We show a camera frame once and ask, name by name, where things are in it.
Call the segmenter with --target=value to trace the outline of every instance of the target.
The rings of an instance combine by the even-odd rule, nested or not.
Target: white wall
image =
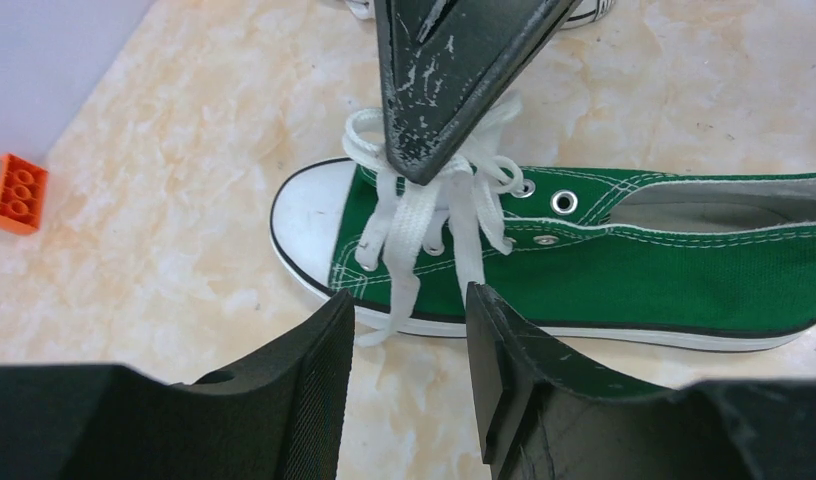
[[[153,0],[0,0],[0,155],[39,163]]]

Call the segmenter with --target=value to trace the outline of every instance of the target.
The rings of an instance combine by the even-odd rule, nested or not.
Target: green canvas
[[[487,284],[538,326],[769,337],[816,323],[816,174],[694,177],[632,170],[523,168],[535,189],[504,195],[504,256],[485,243]],[[553,195],[573,192],[568,215]],[[376,205],[356,169],[329,276],[387,311],[384,265],[354,249]],[[421,252],[415,315],[463,322],[452,255]]]

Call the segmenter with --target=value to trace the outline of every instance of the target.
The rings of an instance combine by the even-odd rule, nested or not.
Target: shoe lining
[[[684,233],[816,222],[816,179],[653,185],[617,204],[610,222]]]

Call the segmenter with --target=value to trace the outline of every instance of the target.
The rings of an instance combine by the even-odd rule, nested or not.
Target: white rubber toe cap
[[[329,269],[355,163],[328,160],[294,174],[273,202],[273,244],[297,275],[328,285]]]

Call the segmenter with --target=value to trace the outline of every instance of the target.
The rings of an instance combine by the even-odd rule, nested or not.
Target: white rubber sole
[[[293,278],[296,279],[300,285],[305,287],[305,290],[316,298],[318,302],[325,303],[329,296],[305,281],[305,279],[296,273],[281,255],[272,236],[270,236],[270,244],[282,265],[290,272]],[[388,315],[378,310],[355,307],[355,320],[367,327],[381,329],[387,325]],[[771,338],[728,338],[691,333],[660,332],[656,330],[566,327],[540,327],[540,329],[555,337],[599,338],[716,352],[753,352],[769,350],[785,345],[802,335],[802,332],[797,332]],[[426,337],[465,338],[467,336],[467,326],[465,324],[432,322],[416,318],[409,319],[399,331]]]

